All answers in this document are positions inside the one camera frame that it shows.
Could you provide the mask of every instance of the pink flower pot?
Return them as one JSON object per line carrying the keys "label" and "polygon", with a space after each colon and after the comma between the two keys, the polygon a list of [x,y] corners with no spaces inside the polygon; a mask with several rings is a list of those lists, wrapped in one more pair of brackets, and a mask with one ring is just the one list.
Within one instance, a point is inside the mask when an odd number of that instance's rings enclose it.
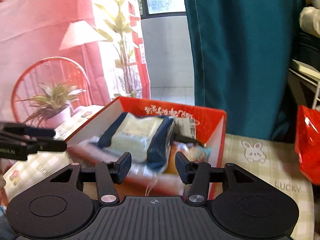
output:
{"label": "pink flower pot", "polygon": [[68,120],[70,118],[71,118],[70,107],[67,107],[66,109],[61,111],[59,114],[46,120],[45,127],[51,128],[51,129],[56,129],[60,124],[62,124],[63,122],[65,122],[66,120]]}

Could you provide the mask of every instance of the rabbit illustration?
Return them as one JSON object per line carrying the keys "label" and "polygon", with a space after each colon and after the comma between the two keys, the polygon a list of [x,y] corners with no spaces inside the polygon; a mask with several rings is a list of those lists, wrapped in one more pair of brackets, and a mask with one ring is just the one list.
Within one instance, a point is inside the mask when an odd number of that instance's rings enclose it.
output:
{"label": "rabbit illustration", "polygon": [[254,163],[254,162],[265,163],[266,162],[266,156],[261,150],[262,143],[255,143],[252,147],[251,144],[248,143],[247,141],[242,141],[242,145],[245,148],[244,156],[249,163]]}

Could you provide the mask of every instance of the black robotic gripper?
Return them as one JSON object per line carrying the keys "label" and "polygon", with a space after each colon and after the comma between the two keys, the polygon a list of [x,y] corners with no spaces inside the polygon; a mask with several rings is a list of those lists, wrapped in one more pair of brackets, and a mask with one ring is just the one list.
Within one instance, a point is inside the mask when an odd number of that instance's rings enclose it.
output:
{"label": "black robotic gripper", "polygon": [[[194,240],[291,239],[299,210],[289,196],[236,164],[212,168],[192,163],[178,152],[176,167],[185,184],[181,196],[127,196],[121,184],[131,167],[131,154],[95,168],[72,163],[11,200],[7,218],[18,240]],[[83,190],[97,182],[98,200]],[[223,193],[208,200],[211,182]]]}

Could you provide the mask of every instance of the chair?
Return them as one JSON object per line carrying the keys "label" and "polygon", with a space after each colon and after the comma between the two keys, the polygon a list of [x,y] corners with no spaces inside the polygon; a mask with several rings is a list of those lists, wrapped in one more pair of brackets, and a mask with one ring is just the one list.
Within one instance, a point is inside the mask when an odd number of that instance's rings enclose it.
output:
{"label": "chair", "polygon": [[49,57],[42,59],[29,67],[17,80],[11,96],[11,109],[16,122],[23,122],[34,111],[29,101],[21,101],[35,95],[43,95],[39,83],[48,86],[66,83],[86,91],[78,96],[78,101],[72,103],[72,110],[78,106],[91,105],[89,80],[84,69],[75,61],[65,57]]}

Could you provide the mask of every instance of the lamp shade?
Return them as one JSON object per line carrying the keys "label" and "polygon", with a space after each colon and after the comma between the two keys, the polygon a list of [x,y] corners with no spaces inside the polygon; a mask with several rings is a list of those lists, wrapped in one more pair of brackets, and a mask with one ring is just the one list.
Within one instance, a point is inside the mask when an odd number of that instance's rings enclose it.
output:
{"label": "lamp shade", "polygon": [[60,45],[59,50],[70,49],[94,41],[104,41],[86,21],[70,23]]}

